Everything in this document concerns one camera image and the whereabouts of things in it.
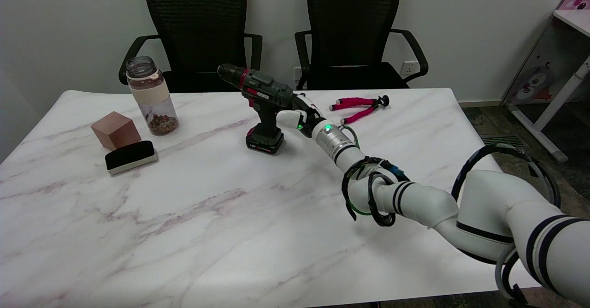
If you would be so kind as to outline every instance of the white robotic arm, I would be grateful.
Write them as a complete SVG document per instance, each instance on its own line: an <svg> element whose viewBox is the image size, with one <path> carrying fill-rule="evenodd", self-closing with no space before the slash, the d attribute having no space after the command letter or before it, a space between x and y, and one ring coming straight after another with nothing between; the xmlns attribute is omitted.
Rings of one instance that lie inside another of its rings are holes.
<svg viewBox="0 0 590 308"><path fill-rule="evenodd" d="M342 190L354 219L354 213L371 215L379 225L392 226L395 216L400 215L432 228L466 255L496 264L500 291L508 299L525 302L510 289L508 274L502 271L508 262L509 272L520 256L527 271L544 287L590 307L590 222L563 214L521 178L470 171L483 157L481 153L468 161L453 194L416 184L388 161L364 155L338 125L319 112L313 113L310 109L282 111L277 122L311 131L311 138L345 173ZM507 148L510 154L522 152L510 146L496 148ZM527 159L537 174L546 174Z"/></svg>

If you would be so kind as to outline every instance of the wall socket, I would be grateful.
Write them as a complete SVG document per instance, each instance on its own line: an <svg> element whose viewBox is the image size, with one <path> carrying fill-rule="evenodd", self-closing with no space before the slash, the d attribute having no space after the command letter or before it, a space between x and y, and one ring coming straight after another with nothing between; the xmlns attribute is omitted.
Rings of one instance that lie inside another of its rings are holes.
<svg viewBox="0 0 590 308"><path fill-rule="evenodd" d="M420 64L417 61L404 61L400 75L412 75L420 71Z"/></svg>

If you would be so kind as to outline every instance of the electrical outlet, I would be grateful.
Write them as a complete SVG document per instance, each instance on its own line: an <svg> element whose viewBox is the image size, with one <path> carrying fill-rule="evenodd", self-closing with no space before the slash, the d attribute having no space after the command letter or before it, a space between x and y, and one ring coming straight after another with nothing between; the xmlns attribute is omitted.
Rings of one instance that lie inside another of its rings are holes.
<svg viewBox="0 0 590 308"><path fill-rule="evenodd" d="M293 81L295 81L295 87L299 85L302 76L303 71L301 70L301 67L293 67Z"/></svg>
<svg viewBox="0 0 590 308"><path fill-rule="evenodd" d="M404 61L400 75L412 75L420 71L420 65L417 61Z"/></svg>

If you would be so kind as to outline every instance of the chair seat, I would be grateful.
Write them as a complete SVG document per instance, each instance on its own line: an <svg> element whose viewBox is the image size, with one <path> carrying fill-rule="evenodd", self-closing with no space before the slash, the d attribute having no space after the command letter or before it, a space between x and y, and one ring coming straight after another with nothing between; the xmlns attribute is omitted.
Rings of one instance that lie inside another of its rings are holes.
<svg viewBox="0 0 590 308"><path fill-rule="evenodd" d="M346 68L312 66L307 76L309 90L406 88L409 87L388 62Z"/></svg>
<svg viewBox="0 0 590 308"><path fill-rule="evenodd" d="M231 84L221 81L217 73L164 72L168 90L177 92L225 92L238 91Z"/></svg>

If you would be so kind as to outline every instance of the wooden cube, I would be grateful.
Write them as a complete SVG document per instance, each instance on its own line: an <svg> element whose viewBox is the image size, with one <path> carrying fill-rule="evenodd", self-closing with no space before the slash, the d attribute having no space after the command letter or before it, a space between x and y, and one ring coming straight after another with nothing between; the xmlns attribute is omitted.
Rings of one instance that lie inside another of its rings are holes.
<svg viewBox="0 0 590 308"><path fill-rule="evenodd" d="M128 146L142 140L131 119L111 112L90 126L100 143L109 150Z"/></svg>

